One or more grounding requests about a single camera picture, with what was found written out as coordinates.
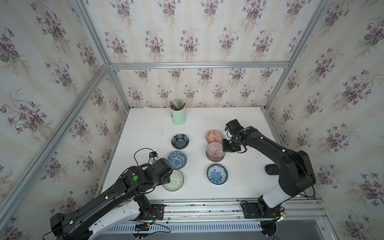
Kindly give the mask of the green triangle pattern bowl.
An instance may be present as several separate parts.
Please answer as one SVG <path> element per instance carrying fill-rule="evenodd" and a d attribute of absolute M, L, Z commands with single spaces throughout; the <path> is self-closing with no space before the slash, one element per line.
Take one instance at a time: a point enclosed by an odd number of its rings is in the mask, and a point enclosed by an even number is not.
<path fill-rule="evenodd" d="M 184 184 L 184 175 L 179 170 L 173 170 L 170 180 L 171 181 L 164 184 L 163 187 L 169 192 L 178 191 Z"/>

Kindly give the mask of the maroon striped bowl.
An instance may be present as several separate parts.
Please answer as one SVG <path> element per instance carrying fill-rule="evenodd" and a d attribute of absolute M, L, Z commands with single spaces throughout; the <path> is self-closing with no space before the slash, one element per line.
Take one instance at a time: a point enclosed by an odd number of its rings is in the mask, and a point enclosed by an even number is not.
<path fill-rule="evenodd" d="M 206 155 L 213 158 L 222 158 L 225 157 L 225 152 L 223 151 L 222 144 L 220 143 L 210 143 L 206 148 Z"/>

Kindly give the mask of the dark navy patterned bowl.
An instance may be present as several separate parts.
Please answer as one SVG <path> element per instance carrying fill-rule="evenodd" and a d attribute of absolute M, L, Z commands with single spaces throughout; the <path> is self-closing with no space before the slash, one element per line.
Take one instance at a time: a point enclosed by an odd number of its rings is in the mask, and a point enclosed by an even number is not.
<path fill-rule="evenodd" d="M 172 146 L 177 150 L 185 149 L 189 144 L 189 138 L 184 134 L 177 134 L 171 140 Z"/>

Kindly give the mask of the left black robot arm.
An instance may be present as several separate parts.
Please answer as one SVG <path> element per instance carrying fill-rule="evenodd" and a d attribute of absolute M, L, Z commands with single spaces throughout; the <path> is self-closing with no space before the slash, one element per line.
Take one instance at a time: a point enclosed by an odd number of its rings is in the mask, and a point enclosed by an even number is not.
<path fill-rule="evenodd" d="M 143 220 L 152 206 L 145 193 L 171 181 L 173 167 L 161 158 L 154 164 L 129 167 L 111 187 L 69 214 L 50 219 L 58 240 L 93 240 L 125 221 Z"/>

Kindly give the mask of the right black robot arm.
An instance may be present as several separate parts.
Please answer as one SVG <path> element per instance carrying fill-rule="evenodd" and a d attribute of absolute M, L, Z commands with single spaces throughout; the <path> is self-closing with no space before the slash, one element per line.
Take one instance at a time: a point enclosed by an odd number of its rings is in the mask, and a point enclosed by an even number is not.
<path fill-rule="evenodd" d="M 225 131 L 227 139 L 222 141 L 224 152 L 242 154 L 250 147 L 268 157 L 277 166 L 277 185 L 258 199 L 258 209 L 261 212 L 274 210 L 285 201 L 314 187 L 316 177 L 306 152 L 285 148 L 254 127 L 244 128 L 236 119 L 226 124 Z"/>

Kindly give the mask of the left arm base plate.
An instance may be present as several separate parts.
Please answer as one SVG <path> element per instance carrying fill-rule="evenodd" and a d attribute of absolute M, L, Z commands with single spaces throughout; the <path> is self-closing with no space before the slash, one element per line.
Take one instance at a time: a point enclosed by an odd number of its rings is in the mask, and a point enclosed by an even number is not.
<path fill-rule="evenodd" d="M 158 221 L 164 219 L 164 204 L 154 204 L 151 206 L 151 210 L 148 215 L 144 218 L 144 221 Z"/>

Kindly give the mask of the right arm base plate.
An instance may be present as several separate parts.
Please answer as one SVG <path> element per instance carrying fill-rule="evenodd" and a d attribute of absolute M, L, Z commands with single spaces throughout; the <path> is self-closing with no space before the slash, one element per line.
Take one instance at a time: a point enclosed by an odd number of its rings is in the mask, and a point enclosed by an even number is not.
<path fill-rule="evenodd" d="M 259 203 L 241 201 L 240 207 L 243 210 L 245 219 L 279 219 L 285 212 L 285 208 L 278 205 L 275 208 L 260 208 Z"/>

